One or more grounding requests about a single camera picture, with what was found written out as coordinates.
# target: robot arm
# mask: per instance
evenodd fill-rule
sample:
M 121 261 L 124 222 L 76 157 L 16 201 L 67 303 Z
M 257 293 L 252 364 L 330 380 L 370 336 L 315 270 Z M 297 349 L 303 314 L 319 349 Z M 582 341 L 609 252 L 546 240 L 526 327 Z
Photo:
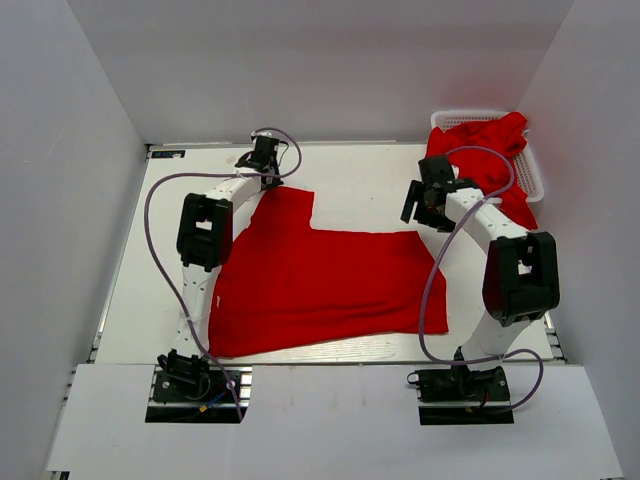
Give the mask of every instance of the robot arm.
M 190 193 L 184 200 L 177 248 L 182 261 L 182 297 L 203 346 L 209 348 L 209 314 L 215 282 L 231 254 L 233 214 L 249 198 L 275 188 L 282 181 L 273 177 L 243 177 L 243 174 L 278 175 L 279 140 L 268 135 L 254 139 L 254 150 L 236 164 L 238 177 L 220 183 L 201 195 Z M 184 312 L 180 312 L 172 348 L 181 355 L 200 355 Z
M 428 157 L 418 165 L 422 181 L 411 183 L 402 220 L 409 221 L 415 204 L 413 218 L 439 231 L 451 232 L 468 217 L 462 228 L 487 254 L 482 287 L 486 310 L 454 359 L 464 362 L 501 357 L 531 322 L 558 305 L 555 241 L 546 232 L 532 233 L 515 224 L 490 203 L 477 207 L 484 198 L 482 191 L 469 179 L 455 178 L 446 157 Z M 480 393 L 484 398 L 493 383 L 506 390 L 499 363 L 454 366 L 451 373 L 418 372 L 418 384 L 421 389 L 426 387 L 422 397 L 433 401 L 477 399 Z

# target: cable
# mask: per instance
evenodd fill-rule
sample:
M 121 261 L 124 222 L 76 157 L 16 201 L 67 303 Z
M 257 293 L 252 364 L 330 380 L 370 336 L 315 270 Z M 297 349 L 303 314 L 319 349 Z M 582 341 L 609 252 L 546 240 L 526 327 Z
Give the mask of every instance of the cable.
M 282 152 L 282 155 L 280 155 L 280 160 L 278 161 L 278 167 L 282 164 L 282 159 L 284 158 L 284 155 L 289 151 L 289 142 L 281 142 L 284 143 L 287 148 L 284 149 L 284 152 Z
M 283 174 L 280 174 L 280 175 L 271 174 L 271 173 L 259 173 L 259 172 L 256 172 L 256 173 L 243 173 L 242 176 L 243 177 L 286 178 L 286 177 L 288 177 L 290 175 L 293 175 L 300 168 L 300 166 L 302 165 L 302 150 L 300 149 L 300 145 L 298 145 L 298 142 L 296 142 L 293 139 L 293 137 L 291 137 L 291 135 L 289 135 L 284 130 L 280 130 L 279 128 L 274 128 L 274 127 L 259 128 L 259 129 L 255 130 L 254 132 L 252 132 L 252 135 L 258 134 L 260 132 L 266 132 L 266 131 L 276 132 L 276 133 L 279 133 L 280 135 L 286 137 L 293 144 L 295 149 L 298 151 L 298 162 L 287 173 L 283 173 Z M 218 361 L 218 359 L 216 357 L 214 357 L 213 355 L 211 355 L 209 353 L 209 351 L 206 348 L 204 348 L 204 345 L 202 345 L 202 342 L 200 342 L 200 339 L 198 338 L 198 334 L 196 333 L 195 327 L 193 325 L 193 321 L 191 320 L 191 314 L 189 312 L 189 308 L 187 307 L 187 304 L 185 303 L 184 298 L 182 298 L 182 294 L 178 291 L 178 289 L 176 288 L 176 285 L 173 283 L 173 281 L 169 277 L 169 274 L 167 273 L 167 271 L 165 270 L 164 266 L 162 265 L 162 262 L 160 261 L 160 258 L 158 257 L 158 253 L 156 252 L 156 249 L 153 246 L 153 240 L 151 239 L 151 229 L 150 229 L 150 222 L 149 222 L 149 210 L 150 210 L 150 207 L 151 207 L 151 199 L 153 198 L 153 194 L 158 189 L 158 187 L 160 187 L 163 183 L 168 182 L 169 180 L 173 180 L 173 179 L 176 179 L 176 178 L 186 178 L 186 177 L 235 178 L 236 176 L 237 175 L 234 174 L 234 173 L 199 173 L 199 172 L 174 173 L 172 175 L 167 175 L 166 177 L 163 177 L 160 180 L 158 180 L 156 183 L 154 183 L 151 186 L 151 188 L 149 189 L 149 193 L 147 193 L 147 198 L 145 199 L 145 202 L 144 202 L 144 236 L 145 236 L 145 239 L 147 241 L 147 247 L 149 248 L 149 253 L 151 254 L 151 258 L 153 259 L 153 263 L 155 263 L 156 267 L 160 271 L 160 274 L 162 275 L 162 277 L 167 282 L 167 285 L 169 285 L 169 288 L 171 288 L 171 291 L 173 292 L 173 294 L 178 299 L 178 303 L 180 304 L 180 307 L 182 308 L 182 311 L 184 312 L 184 316 L 186 318 L 187 325 L 189 325 L 189 330 L 191 331 L 191 336 L 193 337 L 193 341 L 196 343 L 196 346 L 198 347 L 198 350 L 200 350 L 202 355 L 204 355 L 206 358 L 211 360 L 213 362 L 213 364 L 218 369 L 220 369 L 220 371 L 222 372 L 222 375 L 224 375 L 224 378 L 225 378 L 226 383 L 227 383 L 228 386 L 232 386 L 233 385 L 233 381 L 231 380 L 231 376 L 229 375 L 229 372 L 227 372 L 227 370 Z M 235 389 L 233 387 L 230 388 L 229 390 L 231 390 L 231 395 L 233 396 L 233 402 L 236 405 L 236 411 L 238 412 L 238 418 L 242 422 L 242 409 L 240 408 L 240 400 L 238 399 L 238 395 L 236 394 L 236 391 L 235 391 Z
M 208 384 L 207 384 L 207 388 L 205 388 L 205 389 L 204 389 L 204 393 L 203 393 L 202 395 L 200 395 L 200 396 L 199 396 L 199 397 L 197 397 L 197 398 L 187 397 L 187 396 L 185 395 L 185 396 L 184 396 L 184 398 L 186 398 L 186 399 L 188 399 L 188 400 L 193 400 L 193 401 L 195 401 L 195 400 L 201 400 L 202 398 L 204 398 L 204 397 L 205 397 L 205 395 L 206 395 L 207 393 L 209 393 L 209 390 L 211 390 L 211 377 L 210 377 L 209 375 L 206 375 L 206 377 L 207 377 Z
M 489 401 L 489 392 L 488 392 L 488 391 L 486 391 L 486 392 L 484 392 L 484 397 L 482 398 L 482 403 L 480 403 L 480 405 L 478 405 L 478 406 L 475 408 L 475 410 L 480 410 L 480 409 L 482 409 L 482 408 L 487 404 L 487 402 L 488 402 L 488 401 Z
M 467 366 L 467 365 L 477 365 L 479 363 L 493 362 L 493 361 L 496 361 L 496 360 L 504 360 L 504 359 L 507 359 L 507 358 L 514 357 L 516 355 L 523 354 L 523 353 L 527 353 L 529 355 L 532 355 L 536 359 L 536 361 L 538 362 L 538 365 L 539 365 L 538 378 L 536 379 L 536 382 L 533 385 L 533 388 L 529 391 L 529 393 L 527 393 L 527 395 L 524 396 L 524 398 L 522 400 L 514 403 L 510 407 L 507 407 L 507 408 L 504 408 L 504 409 L 501 409 L 501 410 L 493 412 L 493 413 L 504 413 L 504 412 L 508 412 L 510 410 L 514 410 L 514 409 L 518 408 L 519 406 L 525 404 L 538 391 L 538 388 L 540 387 L 540 384 L 542 383 L 542 376 L 544 374 L 544 362 L 543 362 L 542 358 L 540 357 L 540 355 L 538 355 L 537 352 L 535 352 L 535 351 L 533 351 L 533 350 L 531 350 L 529 348 L 519 348 L 517 350 L 514 350 L 514 351 L 509 352 L 509 353 L 507 353 L 505 355 L 502 355 L 502 356 L 501 355 L 492 355 L 490 357 L 477 358 L 475 360 L 445 360 L 445 359 L 442 359 L 442 358 L 438 358 L 438 357 L 432 355 L 431 352 L 429 352 L 429 350 L 427 349 L 427 344 L 425 342 L 425 338 L 424 338 L 424 336 L 425 336 L 424 323 L 425 323 L 425 314 L 426 314 L 426 311 L 427 311 L 427 302 L 429 300 L 429 293 L 431 293 L 431 287 L 433 286 L 433 281 L 435 280 L 436 273 L 438 272 L 438 269 L 440 268 L 440 264 L 442 263 L 442 259 L 444 258 L 444 255 L 447 253 L 447 250 L 449 249 L 449 246 L 451 245 L 451 242 L 453 242 L 453 239 L 458 234 L 458 232 L 460 232 L 460 230 L 462 230 L 462 227 L 467 222 L 467 220 L 469 220 L 485 203 L 487 203 L 488 200 L 490 200 L 491 198 L 497 197 L 498 195 L 501 195 L 502 193 L 504 193 L 507 190 L 509 190 L 513 186 L 513 184 L 515 183 L 515 180 L 516 180 L 516 174 L 515 174 L 515 171 L 513 169 L 513 165 L 511 165 L 511 162 L 509 162 L 509 160 L 504 155 L 502 155 L 501 153 L 496 152 L 495 150 L 492 150 L 490 148 L 480 147 L 480 146 L 476 146 L 476 145 L 469 145 L 469 146 L 457 147 L 457 148 L 454 148 L 453 150 L 449 150 L 445 155 L 448 156 L 448 155 L 451 155 L 452 153 L 459 152 L 459 151 L 462 151 L 462 150 L 482 150 L 484 152 L 488 152 L 488 153 L 491 153 L 493 155 L 496 155 L 496 156 L 500 157 L 504 161 L 505 165 L 507 166 L 507 169 L 509 170 L 509 182 L 504 187 L 499 188 L 498 190 L 495 190 L 494 192 L 491 192 L 489 195 L 487 195 L 483 199 L 478 200 L 478 202 L 476 202 L 467 211 L 467 213 L 464 214 L 464 216 L 456 224 L 455 228 L 453 229 L 451 234 L 449 234 L 449 236 L 445 240 L 444 244 L 442 245 L 442 248 L 440 249 L 440 252 L 438 253 L 438 256 L 436 257 L 436 259 L 435 259 L 435 261 L 433 263 L 433 267 L 431 268 L 431 272 L 429 272 L 429 277 L 427 279 L 427 283 L 426 283 L 426 285 L 424 287 L 424 292 L 422 294 L 422 301 L 420 303 L 420 318 L 418 319 L 418 339 L 420 341 L 420 348 L 422 349 L 422 352 L 427 356 L 427 358 L 429 360 L 431 360 L 434 363 L 439 363 L 441 365 L 449 365 L 449 366 L 452 366 L 452 367 Z
M 213 407 L 214 404 L 218 403 L 220 400 L 222 400 L 222 397 L 224 397 L 225 393 L 222 392 L 220 395 L 218 395 L 217 397 L 215 397 L 213 400 L 211 400 L 209 403 L 206 404 L 207 408 L 211 408 Z

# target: laundry basket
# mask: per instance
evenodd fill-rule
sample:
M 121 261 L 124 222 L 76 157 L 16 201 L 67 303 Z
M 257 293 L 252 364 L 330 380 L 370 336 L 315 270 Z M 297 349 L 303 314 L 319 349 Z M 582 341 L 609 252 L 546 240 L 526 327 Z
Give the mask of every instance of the laundry basket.
M 498 110 L 447 110 L 431 115 L 431 128 L 440 127 L 446 131 L 464 122 L 478 120 L 495 120 L 509 112 Z M 527 202 L 539 202 L 544 197 L 544 189 L 540 180 L 540 172 L 536 165 L 531 147 L 527 144 L 524 150 L 514 157 L 518 185 L 527 194 Z

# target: white tabletop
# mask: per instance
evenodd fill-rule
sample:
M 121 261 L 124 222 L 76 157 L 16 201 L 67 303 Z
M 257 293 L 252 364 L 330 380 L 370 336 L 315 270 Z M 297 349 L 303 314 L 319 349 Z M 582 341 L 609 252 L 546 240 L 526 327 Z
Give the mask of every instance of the white tabletop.
M 138 200 L 122 265 L 106 316 L 97 363 L 155 363 L 167 353 L 175 333 L 179 306 L 158 273 L 144 240 L 142 208 L 148 189 L 172 173 L 231 172 L 249 147 L 218 147 L 186 151 L 184 158 L 151 159 Z M 348 144 L 303 146 L 303 165 L 285 180 L 290 187 L 315 192 L 311 225 L 329 230 L 395 232 L 418 230 L 427 248 L 438 252 L 445 235 L 400 221 L 400 212 L 424 145 Z M 296 161 L 291 148 L 282 171 Z M 175 241 L 182 202 L 188 193 L 204 193 L 217 180 L 186 178 L 164 184 L 151 205 L 151 232 L 158 254 L 177 284 L 181 266 Z M 234 216 L 234 236 L 246 228 L 259 201 L 252 198 Z M 436 355 L 451 358 L 477 325 L 484 306 L 481 287 L 486 257 L 473 240 L 461 233 L 442 264 L 447 279 L 449 333 L 427 338 Z M 552 358 L 544 325 L 535 322 L 513 348 L 528 347 Z M 381 334 L 239 357 L 225 363 L 399 363 L 425 361 L 413 334 Z

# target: red fabric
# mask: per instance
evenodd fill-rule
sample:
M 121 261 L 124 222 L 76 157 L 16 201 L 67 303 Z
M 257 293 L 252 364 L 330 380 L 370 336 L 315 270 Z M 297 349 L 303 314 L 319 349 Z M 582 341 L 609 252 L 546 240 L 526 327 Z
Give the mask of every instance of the red fabric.
M 417 232 L 314 230 L 312 192 L 263 196 L 216 283 L 211 353 L 237 357 L 384 332 L 416 333 L 433 258 Z M 438 273 L 427 333 L 446 333 Z
M 429 136 L 427 155 L 442 155 L 455 147 L 478 145 L 496 150 L 512 160 L 527 145 L 527 140 L 522 136 L 526 125 L 527 119 L 513 112 L 499 120 L 463 123 L 446 132 L 434 128 Z M 471 178 L 485 194 L 495 192 L 509 182 L 509 170 L 504 162 L 488 152 L 463 150 L 451 154 L 449 160 L 460 168 L 460 177 Z M 538 228 L 526 202 L 527 194 L 517 183 L 500 198 L 500 210 L 507 217 L 529 230 Z

